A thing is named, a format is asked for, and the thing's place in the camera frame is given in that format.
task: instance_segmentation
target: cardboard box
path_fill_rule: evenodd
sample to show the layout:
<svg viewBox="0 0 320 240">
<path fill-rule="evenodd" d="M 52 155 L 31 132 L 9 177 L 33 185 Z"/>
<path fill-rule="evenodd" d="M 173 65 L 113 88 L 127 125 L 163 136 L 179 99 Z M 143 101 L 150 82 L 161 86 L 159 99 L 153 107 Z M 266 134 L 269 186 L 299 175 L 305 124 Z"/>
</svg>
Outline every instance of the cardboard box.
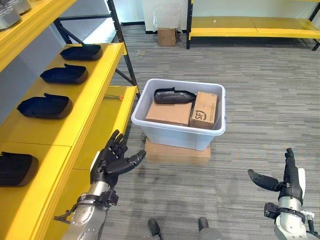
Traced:
<svg viewBox="0 0 320 240">
<path fill-rule="evenodd" d="M 175 28 L 158 28 L 158 44 L 163 47 L 176 45 L 177 30 Z"/>
<path fill-rule="evenodd" d="M 149 162 L 206 166 L 211 158 L 210 145 L 203 151 L 155 144 L 145 141 L 146 159 Z"/>
<path fill-rule="evenodd" d="M 212 129 L 215 123 L 217 95 L 199 91 L 190 118 L 190 127 Z"/>
<path fill-rule="evenodd" d="M 191 102 L 182 104 L 156 104 L 155 101 L 153 101 L 145 120 L 188 127 L 191 107 Z"/>
</svg>

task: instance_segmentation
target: printed logo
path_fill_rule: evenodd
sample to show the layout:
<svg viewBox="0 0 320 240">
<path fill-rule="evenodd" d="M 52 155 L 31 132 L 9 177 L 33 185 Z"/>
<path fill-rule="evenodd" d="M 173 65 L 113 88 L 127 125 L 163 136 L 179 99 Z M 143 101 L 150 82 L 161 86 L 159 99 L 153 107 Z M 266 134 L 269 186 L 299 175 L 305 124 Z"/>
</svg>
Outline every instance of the printed logo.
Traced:
<svg viewBox="0 0 320 240">
<path fill-rule="evenodd" d="M 200 111 L 200 110 L 196 110 L 195 111 L 195 119 L 198 119 L 198 120 L 206 120 L 207 118 L 207 115 L 204 111 Z"/>
</svg>

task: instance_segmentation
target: yellow shelf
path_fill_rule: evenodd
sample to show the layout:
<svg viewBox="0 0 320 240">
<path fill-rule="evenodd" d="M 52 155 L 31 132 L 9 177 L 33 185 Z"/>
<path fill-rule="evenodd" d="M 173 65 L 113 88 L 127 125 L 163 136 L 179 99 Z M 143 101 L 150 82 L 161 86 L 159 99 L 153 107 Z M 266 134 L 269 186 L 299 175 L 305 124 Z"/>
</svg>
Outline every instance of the yellow shelf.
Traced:
<svg viewBox="0 0 320 240">
<path fill-rule="evenodd" d="M 122 95 L 123 100 L 104 99 L 82 145 L 74 169 L 89 170 L 97 153 L 105 147 L 111 134 L 124 133 L 138 89 L 136 86 L 109 86 L 106 93 Z"/>
<path fill-rule="evenodd" d="M 0 31 L 0 72 L 76 0 L 29 0 L 32 9 Z"/>
<path fill-rule="evenodd" d="M 31 154 L 39 160 L 35 178 L 23 187 L 0 187 L 0 239 L 39 239 L 45 214 L 52 215 L 69 146 L 0 142 L 0 152 Z"/>
<path fill-rule="evenodd" d="M 72 206 L 77 202 L 78 197 L 80 197 L 82 193 L 88 192 L 89 188 L 90 171 L 72 169 L 43 239 L 61 239 L 63 234 L 68 229 L 69 225 L 60 221 L 53 220 L 53 216 L 62 215 L 65 213 L 66 210 L 70 210 Z"/>
<path fill-rule="evenodd" d="M 281 17 L 193 17 L 191 37 L 320 38 L 310 20 Z"/>
<path fill-rule="evenodd" d="M 318 2 L 318 3 L 320 3 L 320 0 L 290 0 L 290 1 Z"/>
<path fill-rule="evenodd" d="M 62 67 L 64 63 L 85 66 L 88 79 L 79 85 L 49 84 L 40 77 L 21 101 L 43 97 L 44 93 L 68 96 L 73 102 L 70 115 L 64 119 L 41 119 L 23 116 L 14 109 L 0 127 L 0 141 L 78 147 L 83 142 L 95 118 L 99 105 L 112 79 L 123 43 L 102 44 L 103 56 L 97 61 L 67 61 L 60 55 L 47 69 Z"/>
</svg>

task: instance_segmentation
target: wall baseboard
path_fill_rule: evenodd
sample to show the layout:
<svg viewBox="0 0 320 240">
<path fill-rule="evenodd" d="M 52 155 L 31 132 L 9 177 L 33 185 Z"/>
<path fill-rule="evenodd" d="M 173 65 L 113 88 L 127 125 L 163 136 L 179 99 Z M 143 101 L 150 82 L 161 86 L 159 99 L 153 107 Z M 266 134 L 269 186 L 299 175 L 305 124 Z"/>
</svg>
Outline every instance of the wall baseboard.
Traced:
<svg viewBox="0 0 320 240">
<path fill-rule="evenodd" d="M 129 21 L 129 22 L 123 22 L 123 26 L 132 26 L 132 25 L 145 25 L 145 21 Z"/>
<path fill-rule="evenodd" d="M 158 33 L 158 31 L 145 31 L 145 34 L 157 34 Z"/>
</svg>

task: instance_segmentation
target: gray carpet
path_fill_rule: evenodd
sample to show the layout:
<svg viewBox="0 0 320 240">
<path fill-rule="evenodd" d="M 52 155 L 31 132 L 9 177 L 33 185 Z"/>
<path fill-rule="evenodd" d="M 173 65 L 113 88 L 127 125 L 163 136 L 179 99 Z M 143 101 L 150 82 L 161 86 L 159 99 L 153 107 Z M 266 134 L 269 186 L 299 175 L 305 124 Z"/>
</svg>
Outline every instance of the gray carpet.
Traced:
<svg viewBox="0 0 320 240">
<path fill-rule="evenodd" d="M 186 50 L 184 34 L 175 47 L 159 47 L 144 26 L 124 26 L 123 34 L 141 90 L 151 78 L 221 84 L 227 124 L 206 167 L 146 160 L 121 175 L 102 240 L 141 240 L 151 217 L 165 240 L 194 240 L 201 216 L 227 240 L 276 240 L 264 204 L 278 203 L 278 194 L 254 185 L 247 169 L 281 179 L 287 147 L 306 170 L 303 206 L 320 229 L 320 49 L 311 51 L 313 40 L 213 38 Z M 119 69 L 126 73 L 124 60 Z M 127 85 L 117 74 L 112 83 Z M 127 154 L 144 149 L 145 139 L 129 123 Z"/>
</svg>

